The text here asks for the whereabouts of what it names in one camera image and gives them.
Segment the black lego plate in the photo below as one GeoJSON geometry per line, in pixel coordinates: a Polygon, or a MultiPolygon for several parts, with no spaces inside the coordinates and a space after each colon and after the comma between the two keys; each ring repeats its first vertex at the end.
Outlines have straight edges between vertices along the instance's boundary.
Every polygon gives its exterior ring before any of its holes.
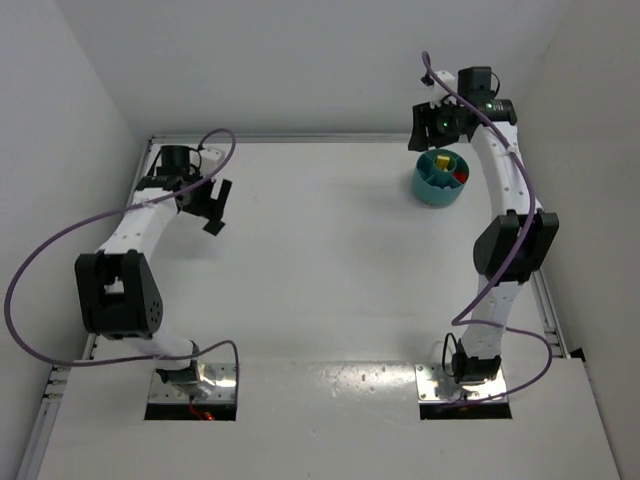
{"type": "Polygon", "coordinates": [[[210,220],[202,228],[206,233],[217,236],[224,228],[225,222],[221,220],[210,220]]]}

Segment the yellow lego brick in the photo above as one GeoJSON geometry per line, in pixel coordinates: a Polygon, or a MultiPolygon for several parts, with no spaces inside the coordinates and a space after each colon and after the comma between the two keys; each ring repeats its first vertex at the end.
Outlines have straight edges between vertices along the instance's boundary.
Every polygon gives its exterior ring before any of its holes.
{"type": "Polygon", "coordinates": [[[437,155],[434,163],[439,170],[448,172],[450,170],[451,161],[452,159],[447,155],[437,155]]]}

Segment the red lego brick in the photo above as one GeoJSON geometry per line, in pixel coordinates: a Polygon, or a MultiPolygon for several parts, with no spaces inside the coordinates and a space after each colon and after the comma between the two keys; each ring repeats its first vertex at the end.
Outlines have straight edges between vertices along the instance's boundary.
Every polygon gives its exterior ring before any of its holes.
{"type": "Polygon", "coordinates": [[[453,173],[453,177],[461,184],[464,184],[467,181],[468,174],[465,172],[456,171],[453,173]]]}

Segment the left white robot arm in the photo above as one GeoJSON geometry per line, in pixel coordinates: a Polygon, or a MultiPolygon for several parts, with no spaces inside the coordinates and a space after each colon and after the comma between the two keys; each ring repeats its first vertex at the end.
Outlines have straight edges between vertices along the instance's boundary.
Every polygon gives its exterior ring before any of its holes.
{"type": "Polygon", "coordinates": [[[204,369],[194,357],[199,348],[164,324],[163,300],[149,261],[180,213],[205,219],[208,234],[220,233],[232,187],[231,181],[211,176],[222,160],[217,148],[162,146],[114,233],[74,265],[85,329],[156,358],[160,379],[180,388],[203,380],[204,369]]]}

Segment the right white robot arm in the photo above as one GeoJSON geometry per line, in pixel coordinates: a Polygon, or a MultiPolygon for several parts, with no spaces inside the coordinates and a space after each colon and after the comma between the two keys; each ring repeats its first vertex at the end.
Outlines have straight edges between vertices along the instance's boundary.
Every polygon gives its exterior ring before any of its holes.
{"type": "Polygon", "coordinates": [[[513,103],[498,96],[489,67],[456,75],[426,69],[427,102],[413,106],[408,148],[419,157],[413,195],[434,207],[451,205],[470,179],[470,167],[450,146],[473,148],[488,187],[492,221],[473,246],[477,296],[453,319],[462,337],[446,373],[458,384],[485,383],[501,367],[501,341],[511,304],[541,267],[559,230],[557,214],[543,209],[521,158],[513,103]]]}

